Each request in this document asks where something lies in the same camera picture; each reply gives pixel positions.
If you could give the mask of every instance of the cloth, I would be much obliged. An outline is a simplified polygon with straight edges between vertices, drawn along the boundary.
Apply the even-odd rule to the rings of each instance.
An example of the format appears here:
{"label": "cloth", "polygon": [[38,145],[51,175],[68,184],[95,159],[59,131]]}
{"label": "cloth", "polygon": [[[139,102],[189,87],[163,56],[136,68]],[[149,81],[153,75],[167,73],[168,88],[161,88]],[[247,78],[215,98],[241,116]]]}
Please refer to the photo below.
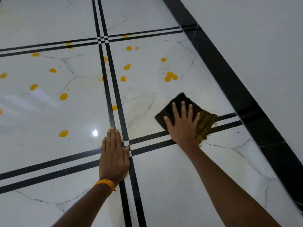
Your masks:
{"label": "cloth", "polygon": [[172,103],[176,103],[176,107],[178,110],[178,113],[181,117],[181,102],[184,101],[186,105],[186,111],[188,111],[188,107],[190,104],[192,104],[193,107],[193,119],[195,119],[198,112],[200,112],[200,119],[197,125],[196,133],[195,133],[195,139],[198,143],[202,142],[204,139],[206,139],[211,126],[215,123],[217,119],[217,115],[209,113],[202,108],[200,108],[196,103],[192,102],[190,98],[187,98],[185,94],[182,92],[179,95],[176,96],[176,98],[172,99],[169,104],[159,113],[155,116],[155,119],[157,122],[167,131],[167,126],[165,124],[165,121],[163,119],[164,116],[167,116],[170,121],[172,122],[172,125],[175,124],[174,120],[174,114],[172,112]]}

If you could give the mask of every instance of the orange stain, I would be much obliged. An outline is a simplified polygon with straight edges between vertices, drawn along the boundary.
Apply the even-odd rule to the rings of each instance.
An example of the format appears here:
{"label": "orange stain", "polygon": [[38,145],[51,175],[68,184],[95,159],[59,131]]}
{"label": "orange stain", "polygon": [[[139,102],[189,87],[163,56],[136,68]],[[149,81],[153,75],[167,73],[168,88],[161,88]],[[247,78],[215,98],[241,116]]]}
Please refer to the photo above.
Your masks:
{"label": "orange stain", "polygon": [[67,99],[67,93],[63,92],[61,95],[60,95],[60,100],[66,100]]}
{"label": "orange stain", "polygon": [[54,69],[54,68],[51,68],[49,71],[52,72],[52,73],[56,73],[57,72],[57,70]]}
{"label": "orange stain", "polygon": [[68,130],[62,130],[59,132],[59,137],[66,137],[68,135]]}
{"label": "orange stain", "polygon": [[4,78],[7,77],[7,75],[8,75],[7,73],[2,73],[2,74],[0,75],[0,78],[1,78],[1,79],[4,79]]}
{"label": "orange stain", "polygon": [[166,76],[165,76],[165,78],[164,78],[164,80],[165,80],[166,82],[169,82],[169,81],[171,81],[171,78],[172,78],[173,80],[177,80],[177,79],[178,79],[178,76],[177,76],[175,73],[173,73],[173,72],[167,72],[167,73],[166,73]]}
{"label": "orange stain", "polygon": [[124,70],[128,70],[128,69],[130,69],[130,68],[131,68],[131,64],[127,64],[127,65],[125,65],[125,66],[123,67]]}
{"label": "orange stain", "polygon": [[38,57],[38,56],[40,56],[40,54],[39,53],[33,53],[32,56],[33,57]]}
{"label": "orange stain", "polygon": [[[66,43],[66,46],[71,45],[71,43]],[[69,48],[69,49],[73,49],[73,47]]]}
{"label": "orange stain", "polygon": [[35,90],[38,87],[38,84],[33,84],[31,87],[29,87],[29,89],[31,91]]}
{"label": "orange stain", "polygon": [[127,77],[126,76],[122,76],[121,79],[120,79],[122,82],[125,82],[127,80]]}

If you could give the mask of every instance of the orange wristband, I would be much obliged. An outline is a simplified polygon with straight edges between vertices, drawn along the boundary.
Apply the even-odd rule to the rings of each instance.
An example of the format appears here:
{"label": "orange wristband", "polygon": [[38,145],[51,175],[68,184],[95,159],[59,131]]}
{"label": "orange wristband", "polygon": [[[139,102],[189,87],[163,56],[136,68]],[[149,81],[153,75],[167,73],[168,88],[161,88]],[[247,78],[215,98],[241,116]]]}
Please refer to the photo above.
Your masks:
{"label": "orange wristband", "polygon": [[115,184],[111,180],[101,179],[101,180],[97,181],[95,185],[99,185],[99,184],[107,184],[111,188],[111,190],[112,190],[111,193],[113,191],[116,191],[115,190]]}

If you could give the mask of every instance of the marble floor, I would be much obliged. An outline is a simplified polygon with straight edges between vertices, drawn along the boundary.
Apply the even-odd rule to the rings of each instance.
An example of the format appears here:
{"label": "marble floor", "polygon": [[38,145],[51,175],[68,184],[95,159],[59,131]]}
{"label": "marble floor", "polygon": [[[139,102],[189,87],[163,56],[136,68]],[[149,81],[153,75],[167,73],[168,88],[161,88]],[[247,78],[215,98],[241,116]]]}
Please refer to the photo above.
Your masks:
{"label": "marble floor", "polygon": [[162,0],[1,0],[1,226],[51,226],[98,180],[110,126],[132,164],[93,226],[224,226],[154,119],[180,92],[219,116],[201,149],[281,226],[302,226]]}

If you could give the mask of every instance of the hand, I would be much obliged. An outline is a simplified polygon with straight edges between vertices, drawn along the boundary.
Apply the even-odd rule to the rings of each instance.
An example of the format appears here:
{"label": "hand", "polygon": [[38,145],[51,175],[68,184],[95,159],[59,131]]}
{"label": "hand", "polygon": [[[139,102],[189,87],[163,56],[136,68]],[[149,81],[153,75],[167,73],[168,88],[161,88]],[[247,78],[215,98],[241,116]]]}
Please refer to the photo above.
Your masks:
{"label": "hand", "polygon": [[195,120],[192,121],[192,104],[189,105],[187,114],[184,101],[181,102],[181,118],[179,116],[175,103],[172,103],[172,111],[174,113],[175,118],[174,126],[172,125],[169,118],[167,116],[164,116],[167,130],[170,136],[172,137],[172,140],[176,142],[182,149],[184,145],[197,144],[197,142],[195,141],[195,132],[197,124],[199,122],[200,113],[197,113]]}
{"label": "hand", "polygon": [[99,178],[117,186],[126,177],[129,165],[129,146],[123,150],[119,131],[111,127],[102,142]]}

